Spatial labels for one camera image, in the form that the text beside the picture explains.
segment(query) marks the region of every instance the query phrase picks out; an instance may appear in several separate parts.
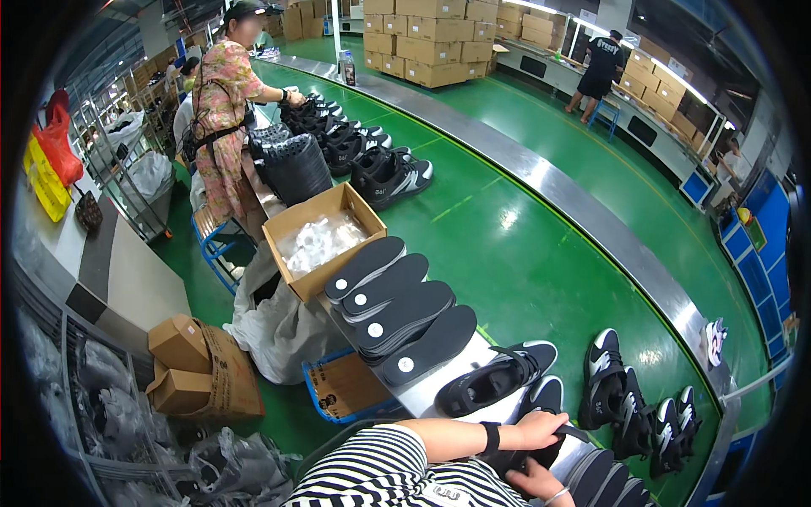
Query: hand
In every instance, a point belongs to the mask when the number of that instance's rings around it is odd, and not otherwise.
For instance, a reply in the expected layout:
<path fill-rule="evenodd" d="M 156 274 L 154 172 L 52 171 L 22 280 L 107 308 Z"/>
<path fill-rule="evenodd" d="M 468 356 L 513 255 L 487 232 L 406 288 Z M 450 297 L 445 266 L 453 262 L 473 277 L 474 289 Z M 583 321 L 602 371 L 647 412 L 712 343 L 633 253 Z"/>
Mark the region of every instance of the hand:
<path fill-rule="evenodd" d="M 540 466 L 532 458 L 526 459 L 526 471 L 528 475 L 515 470 L 508 471 L 507 482 L 532 496 L 540 498 L 541 501 L 549 500 L 563 489 L 563 484 L 558 479 L 555 479 L 555 476 L 549 470 Z M 566 505 L 563 499 L 568 496 L 559 497 L 561 505 Z M 558 500 L 555 499 L 553 503 L 557 505 L 557 502 Z"/>
<path fill-rule="evenodd" d="M 299 92 L 288 92 L 287 102 L 293 107 L 301 107 L 307 98 Z"/>
<path fill-rule="evenodd" d="M 565 412 L 553 415 L 549 412 L 537 410 L 530 412 L 518 421 L 515 428 L 521 434 L 521 447 L 515 450 L 534 451 L 555 444 L 558 437 L 552 435 L 569 421 L 569 414 Z"/>

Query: stool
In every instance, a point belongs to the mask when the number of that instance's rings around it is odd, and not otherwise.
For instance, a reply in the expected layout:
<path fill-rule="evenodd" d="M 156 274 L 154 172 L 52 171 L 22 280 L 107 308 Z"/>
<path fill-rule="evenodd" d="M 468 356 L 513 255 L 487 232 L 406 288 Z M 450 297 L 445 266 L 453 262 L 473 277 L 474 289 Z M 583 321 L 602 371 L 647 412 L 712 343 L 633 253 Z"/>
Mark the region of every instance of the stool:
<path fill-rule="evenodd" d="M 220 279 L 222 285 L 228 289 L 231 295 L 235 296 L 236 288 L 239 285 L 239 281 L 242 280 L 242 276 L 240 275 L 239 277 L 235 277 L 234 270 L 237 267 L 234 266 L 231 269 L 227 268 L 223 264 L 223 259 L 221 259 L 221 257 L 237 243 L 218 242 L 214 240 L 214 237 L 217 236 L 217 234 L 219 234 L 230 223 L 234 223 L 245 235 L 247 235 L 247 232 L 245 232 L 242 226 L 239 225 L 239 222 L 234 219 L 231 219 L 230 221 L 218 226 L 215 226 L 214 223 L 215 222 L 212 214 L 208 210 L 208 206 L 203 206 L 203 208 L 200 208 L 200 210 L 191 215 L 191 228 L 194 229 L 195 236 L 197 237 L 197 243 L 200 244 L 200 253 L 203 254 L 203 258 L 205 259 L 206 263 L 214 271 L 214 274 L 217 275 L 217 278 Z M 228 275 L 230 281 L 225 279 L 223 272 Z"/>
<path fill-rule="evenodd" d="M 609 121 L 600 115 L 600 110 L 605 110 L 611 120 Z M 620 107 L 611 102 L 606 102 L 605 99 L 600 99 L 600 102 L 598 102 L 597 107 L 594 108 L 594 112 L 591 114 L 591 118 L 589 118 L 589 125 L 586 127 L 586 130 L 591 130 L 591 124 L 594 123 L 594 120 L 605 123 L 608 126 L 608 142 L 610 143 L 614 138 L 616 123 L 620 121 Z"/>

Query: floral dress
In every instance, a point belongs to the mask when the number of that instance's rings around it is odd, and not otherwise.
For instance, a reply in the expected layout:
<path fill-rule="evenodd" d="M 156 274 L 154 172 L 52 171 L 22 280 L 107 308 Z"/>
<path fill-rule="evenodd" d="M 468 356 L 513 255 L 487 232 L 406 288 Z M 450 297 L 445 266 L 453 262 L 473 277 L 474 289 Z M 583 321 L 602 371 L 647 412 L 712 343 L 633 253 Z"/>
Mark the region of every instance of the floral dress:
<path fill-rule="evenodd" d="M 248 52 L 241 44 L 227 38 L 215 44 L 203 56 L 192 92 L 195 117 L 201 112 L 196 139 L 239 125 L 245 117 L 245 100 L 260 95 L 265 86 L 251 69 Z M 197 150 L 197 170 L 205 184 L 207 206 L 218 225 L 233 216 L 245 217 L 259 206 L 242 170 L 245 135 L 240 129 L 214 141 L 216 164 L 208 146 Z"/>

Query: black t-shirt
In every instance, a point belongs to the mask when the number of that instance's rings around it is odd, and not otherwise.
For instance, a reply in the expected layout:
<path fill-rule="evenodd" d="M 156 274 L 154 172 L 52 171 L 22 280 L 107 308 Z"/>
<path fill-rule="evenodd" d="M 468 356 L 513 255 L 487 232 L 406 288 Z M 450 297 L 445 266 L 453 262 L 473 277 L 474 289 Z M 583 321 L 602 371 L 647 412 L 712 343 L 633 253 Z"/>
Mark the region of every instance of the black t-shirt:
<path fill-rule="evenodd" d="M 610 79 L 616 72 L 616 67 L 625 66 L 625 55 L 620 45 L 608 37 L 596 37 L 589 42 L 591 49 L 590 74 Z"/>

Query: black and white striped shirt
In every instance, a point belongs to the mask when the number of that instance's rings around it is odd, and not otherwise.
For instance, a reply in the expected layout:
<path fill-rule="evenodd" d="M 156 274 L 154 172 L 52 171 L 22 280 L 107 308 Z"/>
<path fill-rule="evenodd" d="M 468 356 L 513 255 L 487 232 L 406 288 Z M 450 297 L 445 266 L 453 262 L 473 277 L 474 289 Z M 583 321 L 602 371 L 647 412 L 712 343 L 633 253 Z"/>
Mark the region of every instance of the black and white striped shirt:
<path fill-rule="evenodd" d="M 317 462 L 285 507 L 527 507 L 486 463 L 428 467 L 420 436 L 396 424 L 361 430 Z"/>

